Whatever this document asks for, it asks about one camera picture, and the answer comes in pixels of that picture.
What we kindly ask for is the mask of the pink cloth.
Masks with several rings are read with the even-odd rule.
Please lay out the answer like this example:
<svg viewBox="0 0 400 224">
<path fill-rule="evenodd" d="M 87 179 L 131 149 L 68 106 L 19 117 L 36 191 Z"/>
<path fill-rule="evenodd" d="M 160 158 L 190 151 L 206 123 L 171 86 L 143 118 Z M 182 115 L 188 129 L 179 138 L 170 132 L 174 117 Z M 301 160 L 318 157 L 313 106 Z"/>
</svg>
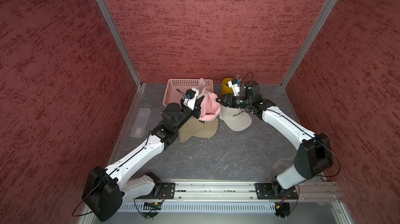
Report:
<svg viewBox="0 0 400 224">
<path fill-rule="evenodd" d="M 220 104 L 216 101 L 218 96 L 206 90 L 206 80 L 204 78 L 199 79 L 199 96 L 203 97 L 201 103 L 201 113 L 199 120 L 203 122 L 213 121 L 220 113 Z"/>
</svg>

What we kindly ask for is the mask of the white Colorado baseball cap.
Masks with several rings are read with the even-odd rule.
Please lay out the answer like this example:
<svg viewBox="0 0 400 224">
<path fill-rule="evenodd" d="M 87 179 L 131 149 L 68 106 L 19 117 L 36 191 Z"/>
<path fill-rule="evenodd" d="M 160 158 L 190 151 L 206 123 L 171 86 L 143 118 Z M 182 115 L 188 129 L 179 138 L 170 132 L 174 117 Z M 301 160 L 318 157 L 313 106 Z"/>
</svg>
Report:
<svg viewBox="0 0 400 224">
<path fill-rule="evenodd" d="M 252 119 L 247 112 L 239 108 L 221 106 L 219 118 L 233 131 L 239 132 L 247 129 L 252 124 Z"/>
</svg>

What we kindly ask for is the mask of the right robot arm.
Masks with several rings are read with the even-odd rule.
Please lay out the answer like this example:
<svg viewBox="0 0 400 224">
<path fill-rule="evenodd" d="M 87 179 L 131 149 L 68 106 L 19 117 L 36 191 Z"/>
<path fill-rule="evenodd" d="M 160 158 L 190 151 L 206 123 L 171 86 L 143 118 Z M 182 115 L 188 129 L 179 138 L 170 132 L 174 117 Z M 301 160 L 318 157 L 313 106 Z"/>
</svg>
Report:
<svg viewBox="0 0 400 224">
<path fill-rule="evenodd" d="M 301 126 L 281 111 L 271 100 L 264 99 L 256 81 L 228 81 L 233 93 L 216 99 L 227 108 L 247 109 L 262 121 L 277 129 L 296 148 L 297 153 L 289 168 L 271 180 L 271 191 L 281 195 L 293 186 L 309 180 L 333 165 L 329 138 Z"/>
</svg>

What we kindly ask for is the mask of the beige baseball cap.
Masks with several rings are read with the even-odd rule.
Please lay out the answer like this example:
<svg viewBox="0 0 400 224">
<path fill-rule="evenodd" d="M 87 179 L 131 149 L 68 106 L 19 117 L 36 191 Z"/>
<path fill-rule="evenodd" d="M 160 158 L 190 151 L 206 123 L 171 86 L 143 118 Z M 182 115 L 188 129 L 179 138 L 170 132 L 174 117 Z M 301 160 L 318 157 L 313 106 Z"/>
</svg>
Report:
<svg viewBox="0 0 400 224">
<path fill-rule="evenodd" d="M 211 138 L 218 129 L 219 121 L 214 119 L 209 122 L 200 121 L 195 117 L 191 117 L 180 129 L 179 139 L 181 143 L 188 141 L 191 137 Z"/>
</svg>

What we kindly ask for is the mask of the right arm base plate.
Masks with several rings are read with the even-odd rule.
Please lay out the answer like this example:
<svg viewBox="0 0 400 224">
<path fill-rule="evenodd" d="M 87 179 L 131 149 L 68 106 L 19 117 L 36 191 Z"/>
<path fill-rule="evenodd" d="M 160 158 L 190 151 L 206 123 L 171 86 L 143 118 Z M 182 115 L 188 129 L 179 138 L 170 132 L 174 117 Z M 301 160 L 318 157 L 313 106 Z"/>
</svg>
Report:
<svg viewBox="0 0 400 224">
<path fill-rule="evenodd" d="M 295 186 L 284 189 L 278 183 L 255 183 L 255 192 L 258 200 L 297 200 L 298 191 Z"/>
</svg>

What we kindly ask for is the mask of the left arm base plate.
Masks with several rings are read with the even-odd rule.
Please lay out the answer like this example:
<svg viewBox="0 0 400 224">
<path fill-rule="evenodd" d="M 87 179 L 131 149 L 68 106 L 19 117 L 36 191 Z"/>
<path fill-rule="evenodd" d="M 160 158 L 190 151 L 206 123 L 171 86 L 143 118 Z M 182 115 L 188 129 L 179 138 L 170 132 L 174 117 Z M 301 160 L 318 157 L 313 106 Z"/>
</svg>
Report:
<svg viewBox="0 0 400 224">
<path fill-rule="evenodd" d="M 174 182 L 162 182 L 156 184 L 148 195 L 138 197 L 137 199 L 155 199 L 170 200 L 174 198 L 176 184 Z"/>
</svg>

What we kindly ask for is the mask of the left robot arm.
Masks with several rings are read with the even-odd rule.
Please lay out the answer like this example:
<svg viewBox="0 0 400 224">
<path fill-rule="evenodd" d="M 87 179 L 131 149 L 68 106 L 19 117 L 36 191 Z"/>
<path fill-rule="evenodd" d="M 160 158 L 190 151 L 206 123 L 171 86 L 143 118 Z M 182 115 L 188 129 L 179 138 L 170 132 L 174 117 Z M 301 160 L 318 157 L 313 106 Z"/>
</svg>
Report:
<svg viewBox="0 0 400 224">
<path fill-rule="evenodd" d="M 162 111 L 161 122 L 133 151 L 105 168 L 93 168 L 82 194 L 91 212 L 102 222 L 109 220 L 129 200 L 147 195 L 157 196 L 161 180 L 153 173 L 139 179 L 131 177 L 153 157 L 166 150 L 178 138 L 179 129 L 192 117 L 199 118 L 204 97 L 181 99 Z"/>
</svg>

